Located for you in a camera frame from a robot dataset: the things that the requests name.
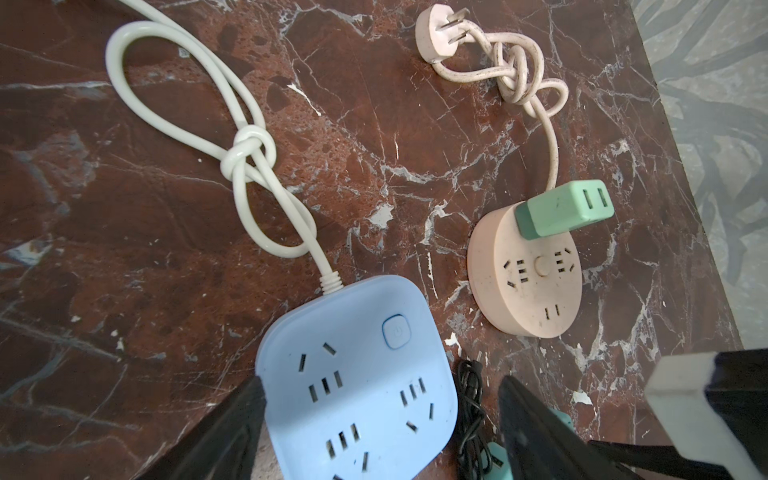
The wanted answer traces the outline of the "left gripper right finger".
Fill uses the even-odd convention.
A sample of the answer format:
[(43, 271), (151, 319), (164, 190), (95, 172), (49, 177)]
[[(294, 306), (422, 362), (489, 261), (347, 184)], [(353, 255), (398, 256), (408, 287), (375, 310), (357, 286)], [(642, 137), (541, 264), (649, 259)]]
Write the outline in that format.
[(501, 431), (515, 479), (637, 479), (587, 445), (512, 375), (498, 389)]

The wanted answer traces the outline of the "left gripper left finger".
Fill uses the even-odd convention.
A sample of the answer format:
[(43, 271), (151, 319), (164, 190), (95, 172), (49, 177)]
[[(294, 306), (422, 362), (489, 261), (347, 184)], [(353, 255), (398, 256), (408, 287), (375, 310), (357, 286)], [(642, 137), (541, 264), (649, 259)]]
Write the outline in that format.
[(256, 461), (266, 397), (258, 376), (235, 388), (143, 479), (249, 479)]

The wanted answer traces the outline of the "light green cube charger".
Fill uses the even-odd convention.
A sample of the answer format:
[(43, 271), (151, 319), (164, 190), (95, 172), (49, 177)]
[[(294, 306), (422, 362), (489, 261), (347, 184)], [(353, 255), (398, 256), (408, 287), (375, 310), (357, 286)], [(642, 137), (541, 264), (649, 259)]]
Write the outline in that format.
[(522, 202), (515, 209), (526, 240), (570, 232), (613, 217), (615, 209), (602, 180), (575, 180)]

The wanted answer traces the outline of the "teal green cube charger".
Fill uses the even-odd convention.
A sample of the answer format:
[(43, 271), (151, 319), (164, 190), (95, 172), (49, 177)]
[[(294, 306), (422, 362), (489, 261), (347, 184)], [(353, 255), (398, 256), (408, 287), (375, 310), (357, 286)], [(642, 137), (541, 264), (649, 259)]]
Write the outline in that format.
[(556, 416), (556, 417), (557, 417), (557, 418), (558, 418), (558, 419), (559, 419), (559, 420), (560, 420), (560, 421), (561, 421), (561, 422), (562, 422), (564, 425), (566, 425), (567, 427), (569, 427), (571, 431), (575, 431), (575, 426), (574, 426), (573, 420), (572, 420), (572, 418), (571, 418), (571, 417), (570, 417), (568, 414), (566, 414), (565, 412), (562, 412), (562, 411), (560, 411), (560, 410), (557, 410), (557, 409), (553, 409), (553, 408), (551, 408), (551, 409), (550, 409), (550, 411), (551, 411), (551, 412), (552, 412), (552, 413), (553, 413), (553, 414), (554, 414), (554, 415), (555, 415), (555, 416)]

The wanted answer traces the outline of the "blue square power strip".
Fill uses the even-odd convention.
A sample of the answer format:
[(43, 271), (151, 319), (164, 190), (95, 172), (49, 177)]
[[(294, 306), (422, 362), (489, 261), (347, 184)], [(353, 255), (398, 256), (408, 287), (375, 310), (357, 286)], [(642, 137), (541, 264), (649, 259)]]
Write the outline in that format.
[(458, 401), (426, 298), (382, 275), (278, 319), (255, 360), (287, 479), (412, 479), (451, 439)]

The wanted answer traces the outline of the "pink round power strip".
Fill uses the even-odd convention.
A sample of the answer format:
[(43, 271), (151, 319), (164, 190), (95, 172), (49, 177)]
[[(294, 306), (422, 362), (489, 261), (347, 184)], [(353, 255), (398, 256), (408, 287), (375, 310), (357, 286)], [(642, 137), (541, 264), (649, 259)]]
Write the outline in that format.
[(574, 323), (582, 297), (580, 257), (569, 232), (528, 240), (520, 202), (485, 215), (467, 252), (468, 278), (482, 314), (516, 336), (555, 338)]

